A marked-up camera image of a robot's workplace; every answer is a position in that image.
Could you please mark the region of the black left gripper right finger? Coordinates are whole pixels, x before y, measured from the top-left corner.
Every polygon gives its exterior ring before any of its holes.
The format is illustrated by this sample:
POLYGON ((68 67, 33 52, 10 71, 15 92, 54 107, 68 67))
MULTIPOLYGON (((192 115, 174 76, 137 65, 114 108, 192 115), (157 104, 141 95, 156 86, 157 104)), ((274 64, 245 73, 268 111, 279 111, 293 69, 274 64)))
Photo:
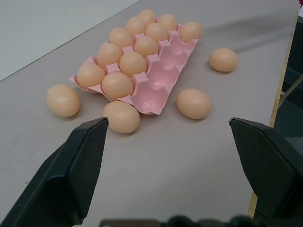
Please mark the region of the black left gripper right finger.
POLYGON ((240 118, 229 125, 257 197, 254 218, 303 218, 303 155, 274 128, 240 118))

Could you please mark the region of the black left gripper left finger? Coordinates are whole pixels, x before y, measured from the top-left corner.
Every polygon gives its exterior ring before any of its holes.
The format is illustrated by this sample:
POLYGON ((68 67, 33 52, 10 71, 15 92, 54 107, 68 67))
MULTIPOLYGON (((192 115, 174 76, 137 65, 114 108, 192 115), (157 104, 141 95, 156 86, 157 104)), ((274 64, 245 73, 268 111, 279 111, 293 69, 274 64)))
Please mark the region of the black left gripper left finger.
POLYGON ((86 218, 97 185, 108 119, 76 127, 40 166, 0 227, 73 227, 86 218))

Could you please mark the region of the pink plastic egg tray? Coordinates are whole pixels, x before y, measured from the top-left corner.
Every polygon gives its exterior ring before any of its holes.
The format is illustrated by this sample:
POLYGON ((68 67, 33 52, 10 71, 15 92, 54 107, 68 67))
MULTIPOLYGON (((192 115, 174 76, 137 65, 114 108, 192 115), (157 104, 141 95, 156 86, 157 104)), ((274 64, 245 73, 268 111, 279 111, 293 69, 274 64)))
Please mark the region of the pink plastic egg tray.
POLYGON ((159 115, 174 88, 179 75, 192 54, 198 39, 183 42, 180 38, 182 25, 169 31, 168 40, 158 42, 158 54, 147 56, 147 71, 131 77, 134 85, 132 95, 119 101, 132 105, 146 115, 159 115))

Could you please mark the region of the beige egg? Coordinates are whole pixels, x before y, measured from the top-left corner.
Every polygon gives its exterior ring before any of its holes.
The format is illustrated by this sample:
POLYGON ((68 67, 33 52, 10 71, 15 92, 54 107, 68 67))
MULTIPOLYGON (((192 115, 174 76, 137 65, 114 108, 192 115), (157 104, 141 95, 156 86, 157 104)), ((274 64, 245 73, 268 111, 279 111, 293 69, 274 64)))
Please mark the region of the beige egg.
POLYGON ((143 58, 149 55, 158 54, 159 48, 157 42, 148 36, 142 36, 134 44, 134 51, 139 53, 143 58))
POLYGON ((135 74, 147 71, 145 58, 137 52, 125 53, 120 59, 119 67, 121 72, 130 78, 135 74))
POLYGON ((140 124, 138 111, 130 104, 113 101, 103 109, 103 115, 108 119, 108 127, 118 133, 134 132, 140 124))
POLYGON ((138 16, 144 20, 146 25, 157 22, 156 15, 151 9, 144 9, 138 16))
POLYGON ((112 44, 116 44, 120 48, 134 46, 134 40, 127 30, 121 27, 113 28, 109 35, 107 41, 112 44))
POLYGON ((122 55, 122 50, 116 44, 105 43, 101 45, 96 61, 104 69, 107 65, 119 63, 122 55))
POLYGON ((132 17, 127 21, 125 28, 132 37, 135 37, 135 35, 145 32, 146 23, 140 17, 132 17))
POLYGON ((199 39, 201 37, 202 27, 197 22, 188 22, 181 27, 179 34, 182 42, 187 43, 192 39, 199 39))
POLYGON ((206 118, 212 109, 210 97, 204 92, 193 88, 179 92, 176 104, 183 115, 196 120, 206 118))
POLYGON ((237 54, 227 48, 218 48, 214 50, 209 57, 210 66, 220 72, 233 71, 239 63, 237 54))
POLYGON ((144 32, 145 36, 151 37, 156 42, 168 40, 168 32, 160 23, 149 24, 144 32))
POLYGON ((121 72, 107 74, 102 81, 102 90, 111 100, 130 96, 134 92, 134 85, 130 78, 121 72))
POLYGON ((102 84, 105 77, 104 70, 96 64, 83 64, 77 72, 78 84, 87 90, 89 87, 102 84))
POLYGON ((54 85, 46 93, 46 103, 49 109, 60 117, 74 116, 80 109, 80 97, 70 86, 54 85))
POLYGON ((164 14, 158 20, 160 24, 162 24, 166 30, 172 31, 178 29, 178 24, 176 18, 172 14, 164 14))

